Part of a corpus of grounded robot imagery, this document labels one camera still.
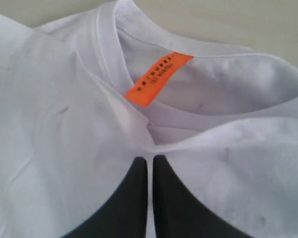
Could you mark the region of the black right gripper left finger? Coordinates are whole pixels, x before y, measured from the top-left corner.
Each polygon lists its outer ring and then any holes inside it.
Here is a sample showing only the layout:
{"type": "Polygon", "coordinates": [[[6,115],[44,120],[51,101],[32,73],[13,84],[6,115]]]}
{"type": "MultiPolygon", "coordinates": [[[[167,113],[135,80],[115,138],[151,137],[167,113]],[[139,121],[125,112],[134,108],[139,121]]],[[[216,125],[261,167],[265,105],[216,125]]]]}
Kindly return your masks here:
{"type": "Polygon", "coordinates": [[[66,238],[144,238],[148,214],[148,167],[136,157],[110,198],[66,238]]]}

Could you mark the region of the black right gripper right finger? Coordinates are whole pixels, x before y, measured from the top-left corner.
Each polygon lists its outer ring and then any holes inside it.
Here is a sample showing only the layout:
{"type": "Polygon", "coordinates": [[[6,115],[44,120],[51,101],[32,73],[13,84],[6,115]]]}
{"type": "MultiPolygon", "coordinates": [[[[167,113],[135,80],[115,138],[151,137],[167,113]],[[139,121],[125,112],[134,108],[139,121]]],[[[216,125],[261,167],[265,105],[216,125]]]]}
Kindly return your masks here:
{"type": "Polygon", "coordinates": [[[152,202],[158,238],[248,238],[188,190],[165,155],[153,159],[152,202]]]}

